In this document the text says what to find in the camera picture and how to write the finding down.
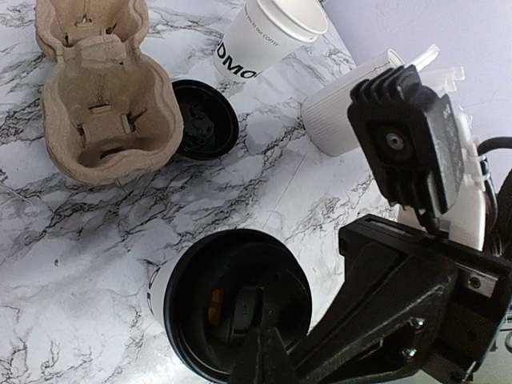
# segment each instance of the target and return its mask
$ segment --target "coffee cup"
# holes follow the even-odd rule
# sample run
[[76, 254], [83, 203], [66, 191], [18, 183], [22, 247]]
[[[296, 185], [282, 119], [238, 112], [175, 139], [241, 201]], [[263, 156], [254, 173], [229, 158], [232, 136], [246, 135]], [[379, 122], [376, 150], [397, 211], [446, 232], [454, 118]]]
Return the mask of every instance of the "coffee cup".
[[248, 0], [214, 52], [214, 64], [229, 80], [246, 82], [305, 43], [327, 32], [317, 0]]

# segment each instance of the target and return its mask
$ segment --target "white wall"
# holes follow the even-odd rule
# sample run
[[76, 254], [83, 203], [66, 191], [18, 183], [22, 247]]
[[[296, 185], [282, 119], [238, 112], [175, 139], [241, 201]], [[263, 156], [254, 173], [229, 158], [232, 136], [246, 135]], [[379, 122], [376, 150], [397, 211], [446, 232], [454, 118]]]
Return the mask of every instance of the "white wall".
[[[474, 116], [474, 132], [512, 136], [511, 0], [326, 0], [324, 7], [357, 63], [388, 48], [407, 62], [435, 42], [441, 54], [429, 69], [466, 69], [451, 97]], [[489, 158], [500, 187], [512, 150]]]

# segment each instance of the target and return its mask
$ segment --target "white marble surface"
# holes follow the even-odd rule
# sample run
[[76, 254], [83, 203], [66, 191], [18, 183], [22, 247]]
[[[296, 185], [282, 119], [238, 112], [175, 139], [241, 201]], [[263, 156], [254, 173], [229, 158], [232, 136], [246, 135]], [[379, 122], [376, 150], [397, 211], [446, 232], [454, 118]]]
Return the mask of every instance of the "white marble surface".
[[241, 136], [222, 160], [176, 157], [123, 184], [91, 188], [46, 154], [39, 92], [53, 67], [34, 40], [34, 4], [0, 0], [0, 383], [199, 383], [146, 307], [148, 275], [216, 230], [268, 231], [295, 252], [314, 320], [343, 282], [336, 230], [390, 214], [362, 153], [321, 155], [301, 101], [353, 62], [332, 30], [244, 86], [212, 51], [242, 0], [150, 0], [142, 49], [173, 79], [220, 89]]

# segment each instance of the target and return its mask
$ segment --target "robotic arm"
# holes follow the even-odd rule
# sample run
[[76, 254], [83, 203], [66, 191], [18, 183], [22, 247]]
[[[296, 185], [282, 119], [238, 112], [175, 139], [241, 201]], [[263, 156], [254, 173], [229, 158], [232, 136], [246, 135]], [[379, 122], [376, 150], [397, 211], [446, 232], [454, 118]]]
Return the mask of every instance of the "robotic arm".
[[464, 115], [414, 66], [351, 97], [350, 122], [400, 222], [368, 215], [341, 228], [346, 282], [325, 316], [289, 354], [275, 328], [252, 330], [230, 384], [377, 383], [419, 370], [471, 382], [510, 309], [512, 263], [482, 252], [496, 195]]

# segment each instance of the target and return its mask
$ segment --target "black cup lid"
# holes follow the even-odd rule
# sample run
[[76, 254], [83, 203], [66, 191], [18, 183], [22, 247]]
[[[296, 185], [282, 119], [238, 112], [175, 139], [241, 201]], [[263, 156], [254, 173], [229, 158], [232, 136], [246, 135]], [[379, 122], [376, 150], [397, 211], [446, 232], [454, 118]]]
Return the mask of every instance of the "black cup lid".
[[307, 335], [311, 313], [310, 286], [297, 260], [256, 230], [217, 232], [193, 244], [164, 299], [174, 351], [217, 383], [228, 382], [250, 329], [275, 326], [290, 350]]
[[238, 120], [227, 99], [196, 80], [178, 80], [173, 88], [184, 123], [178, 153], [195, 160], [213, 160], [230, 152], [238, 140]]

